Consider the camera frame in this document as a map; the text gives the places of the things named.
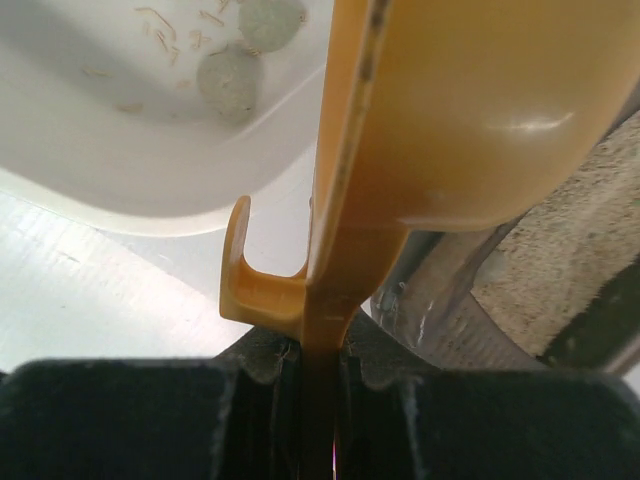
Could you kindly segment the dark grey litter box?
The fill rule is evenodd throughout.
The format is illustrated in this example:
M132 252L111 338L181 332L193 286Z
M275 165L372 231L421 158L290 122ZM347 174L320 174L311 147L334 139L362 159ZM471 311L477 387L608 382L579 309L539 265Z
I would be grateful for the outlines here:
M415 232L370 302L443 369L537 369L556 336L639 255L639 112L628 108L546 200L497 227Z

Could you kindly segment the yellow litter scoop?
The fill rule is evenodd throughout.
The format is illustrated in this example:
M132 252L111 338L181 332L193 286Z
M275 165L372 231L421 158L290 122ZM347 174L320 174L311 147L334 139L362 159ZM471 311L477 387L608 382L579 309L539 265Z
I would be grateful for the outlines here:
M302 347L302 443L333 442L347 326L409 233L468 232L535 205L580 164L639 77L635 1L339 1L303 269L244 256L231 214L220 312Z

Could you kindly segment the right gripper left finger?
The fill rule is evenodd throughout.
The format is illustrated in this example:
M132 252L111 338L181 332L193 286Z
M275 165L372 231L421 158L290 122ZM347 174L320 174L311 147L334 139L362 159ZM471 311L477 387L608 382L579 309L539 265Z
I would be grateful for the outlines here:
M293 479L299 345L213 358L46 359L1 379L5 479Z

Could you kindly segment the grey litter clump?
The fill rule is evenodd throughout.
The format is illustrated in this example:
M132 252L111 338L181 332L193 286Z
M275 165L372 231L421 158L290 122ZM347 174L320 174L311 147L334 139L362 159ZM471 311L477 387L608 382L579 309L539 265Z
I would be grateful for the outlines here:
M238 29L245 44L260 53L284 48L306 19L301 1L247 0L238 12Z
M196 73L204 102L229 125L247 122L255 113L262 80L260 60L237 45L207 55Z

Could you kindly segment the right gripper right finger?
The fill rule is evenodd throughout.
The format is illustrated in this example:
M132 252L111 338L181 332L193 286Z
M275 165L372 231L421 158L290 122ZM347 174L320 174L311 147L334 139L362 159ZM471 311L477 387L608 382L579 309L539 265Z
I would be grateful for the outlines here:
M336 449L341 479L635 479L639 401L594 372L440 370L361 312Z

